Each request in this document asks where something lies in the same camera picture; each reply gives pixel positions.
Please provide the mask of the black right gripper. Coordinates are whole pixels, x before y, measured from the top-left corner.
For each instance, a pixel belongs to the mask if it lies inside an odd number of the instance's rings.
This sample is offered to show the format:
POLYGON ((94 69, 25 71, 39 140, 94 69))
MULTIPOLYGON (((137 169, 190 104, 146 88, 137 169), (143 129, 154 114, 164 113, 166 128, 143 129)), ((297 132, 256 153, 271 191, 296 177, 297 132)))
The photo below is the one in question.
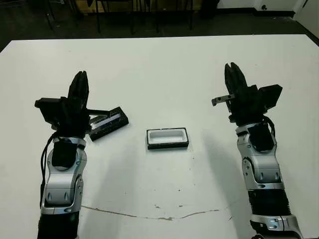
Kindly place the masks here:
POLYGON ((225 103, 230 113, 229 121, 236 125, 261 121, 264 107, 260 106, 257 86, 247 86, 243 72, 234 62, 225 64, 224 77, 229 94, 213 98, 212 105, 225 103))

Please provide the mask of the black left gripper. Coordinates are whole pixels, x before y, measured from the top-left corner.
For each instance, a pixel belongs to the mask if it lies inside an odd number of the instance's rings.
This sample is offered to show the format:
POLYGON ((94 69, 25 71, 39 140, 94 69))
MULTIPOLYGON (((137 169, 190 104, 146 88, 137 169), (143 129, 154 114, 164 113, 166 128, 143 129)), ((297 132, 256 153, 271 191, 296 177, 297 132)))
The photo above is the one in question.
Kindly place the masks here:
POLYGON ((57 112, 53 116, 51 128, 60 136, 84 137, 92 127, 90 116, 107 116, 108 110, 87 108, 89 84, 86 71, 79 71, 69 87, 68 97, 58 101, 57 112))

